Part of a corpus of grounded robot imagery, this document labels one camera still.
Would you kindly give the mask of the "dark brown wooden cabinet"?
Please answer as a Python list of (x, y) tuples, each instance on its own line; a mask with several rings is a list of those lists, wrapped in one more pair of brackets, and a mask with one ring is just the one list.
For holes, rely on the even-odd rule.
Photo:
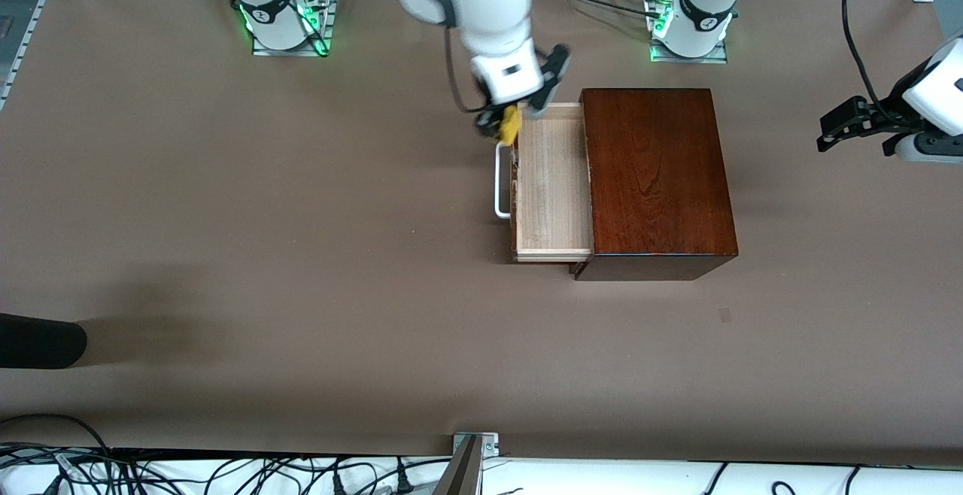
[(578, 281), (694, 281), (739, 255), (708, 88), (585, 88), (591, 252)]

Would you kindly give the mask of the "black cylinder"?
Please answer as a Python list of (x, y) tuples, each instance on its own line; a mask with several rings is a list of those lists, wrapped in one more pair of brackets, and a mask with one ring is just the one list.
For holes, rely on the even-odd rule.
[(0, 368), (67, 369), (86, 349), (78, 323), (0, 313)]

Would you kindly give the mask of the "wooden drawer with white handle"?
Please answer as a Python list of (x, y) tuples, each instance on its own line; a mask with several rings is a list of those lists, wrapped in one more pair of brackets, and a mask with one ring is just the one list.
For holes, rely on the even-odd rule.
[(554, 103), (543, 117), (519, 117), (512, 144), (495, 150), (494, 210), (512, 228), (523, 264), (580, 264), (593, 252), (591, 180), (579, 103)]

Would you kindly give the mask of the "white panel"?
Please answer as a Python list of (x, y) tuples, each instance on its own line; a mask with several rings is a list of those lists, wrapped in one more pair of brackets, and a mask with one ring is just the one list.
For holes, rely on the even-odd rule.
[[(441, 457), (173, 460), (0, 446), (0, 495), (431, 495)], [(481, 495), (963, 495), (963, 469), (647, 460), (486, 460)]]

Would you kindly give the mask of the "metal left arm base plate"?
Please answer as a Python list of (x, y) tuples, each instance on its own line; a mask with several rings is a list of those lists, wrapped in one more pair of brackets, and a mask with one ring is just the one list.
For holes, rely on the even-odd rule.
[(683, 63), (683, 64), (726, 64), (727, 54), (725, 48), (725, 42), (717, 43), (711, 52), (705, 56), (699, 57), (685, 57), (677, 55), (677, 53), (671, 52), (667, 49), (664, 42), (653, 41), (650, 43), (649, 52), (650, 61), (653, 62), (671, 62), (671, 63)]

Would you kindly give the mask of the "brown table cover mat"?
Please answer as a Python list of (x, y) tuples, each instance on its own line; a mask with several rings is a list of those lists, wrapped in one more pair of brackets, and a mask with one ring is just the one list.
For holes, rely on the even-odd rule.
[(816, 151), (839, 0), (740, 0), (725, 65), (533, 0), (586, 87), (709, 88), (739, 255), (691, 282), (510, 259), (442, 35), (342, 0), (326, 59), (227, 0), (47, 0), (0, 110), (0, 312), (83, 321), (0, 418), (133, 448), (963, 465), (963, 166)]

